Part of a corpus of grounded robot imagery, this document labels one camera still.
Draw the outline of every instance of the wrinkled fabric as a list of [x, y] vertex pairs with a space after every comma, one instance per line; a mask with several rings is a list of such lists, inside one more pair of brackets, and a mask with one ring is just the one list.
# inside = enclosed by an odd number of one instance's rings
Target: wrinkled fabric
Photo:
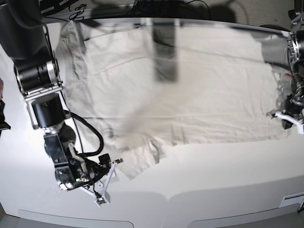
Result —
[[103, 153], [122, 157], [118, 168], [132, 179], [159, 162], [162, 145], [287, 136], [266, 116], [278, 97], [276, 69], [264, 62], [265, 53], [278, 58], [265, 52], [269, 39], [284, 43], [232, 28], [69, 22], [57, 56], [68, 107], [103, 135]]

